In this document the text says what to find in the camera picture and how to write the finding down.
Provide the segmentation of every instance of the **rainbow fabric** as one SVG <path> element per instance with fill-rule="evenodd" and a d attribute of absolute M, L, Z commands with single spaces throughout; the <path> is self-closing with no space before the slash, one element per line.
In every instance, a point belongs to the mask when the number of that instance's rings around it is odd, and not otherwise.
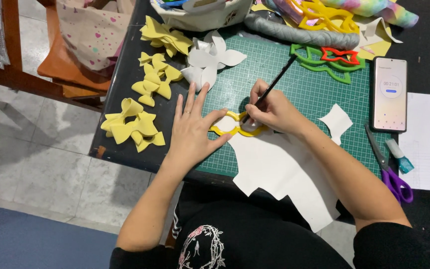
<path fill-rule="evenodd" d="M 407 11 L 402 6 L 389 0 L 320 0 L 324 5 L 344 9 L 365 17 L 383 17 L 391 24 L 403 28 L 413 27 L 419 19 L 418 15 Z"/>

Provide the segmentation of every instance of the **blue mat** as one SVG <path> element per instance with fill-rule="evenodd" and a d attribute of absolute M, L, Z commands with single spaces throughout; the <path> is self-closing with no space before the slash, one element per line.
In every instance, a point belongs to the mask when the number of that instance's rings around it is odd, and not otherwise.
<path fill-rule="evenodd" d="M 0 268 L 108 268 L 117 235 L 0 208 Z"/>

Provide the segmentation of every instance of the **gray rolled fabric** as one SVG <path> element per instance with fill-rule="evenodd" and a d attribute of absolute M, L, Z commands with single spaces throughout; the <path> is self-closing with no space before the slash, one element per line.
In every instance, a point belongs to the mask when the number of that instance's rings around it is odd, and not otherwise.
<path fill-rule="evenodd" d="M 354 49 L 359 44 L 359 34 L 343 34 L 331 31 L 310 31 L 292 28 L 280 23 L 263 19 L 260 15 L 248 14 L 243 20 L 254 31 L 297 44 L 311 44 L 341 50 Z"/>

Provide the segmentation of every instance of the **black pencil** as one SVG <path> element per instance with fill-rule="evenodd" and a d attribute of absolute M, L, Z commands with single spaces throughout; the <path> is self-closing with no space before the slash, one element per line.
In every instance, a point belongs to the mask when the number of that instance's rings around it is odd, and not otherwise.
<path fill-rule="evenodd" d="M 288 68 L 290 68 L 290 65 L 296 60 L 296 57 L 297 57 L 296 54 L 293 54 L 291 56 L 291 58 L 288 60 L 288 62 L 285 64 L 285 66 L 281 69 L 278 76 L 276 76 L 276 78 L 272 81 L 270 86 L 268 86 L 268 89 L 266 89 L 266 91 L 261 95 L 261 97 L 255 103 L 256 107 L 259 107 L 261 105 L 261 103 L 263 102 L 263 100 L 265 100 L 265 98 L 267 97 L 267 95 L 269 94 L 271 89 L 273 89 L 273 87 L 275 87 L 275 85 L 278 83 L 278 80 L 285 74 L 286 70 L 288 70 Z M 242 119 L 242 124 L 246 123 L 249 118 L 250 118 L 250 115 L 248 115 L 248 113 L 247 113 L 247 115 Z"/>

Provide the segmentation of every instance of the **smartphone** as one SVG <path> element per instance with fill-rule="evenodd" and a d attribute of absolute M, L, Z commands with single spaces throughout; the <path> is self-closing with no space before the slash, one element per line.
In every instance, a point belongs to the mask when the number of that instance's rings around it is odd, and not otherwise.
<path fill-rule="evenodd" d="M 405 132 L 407 61 L 375 57 L 371 74 L 371 127 L 376 131 Z"/>

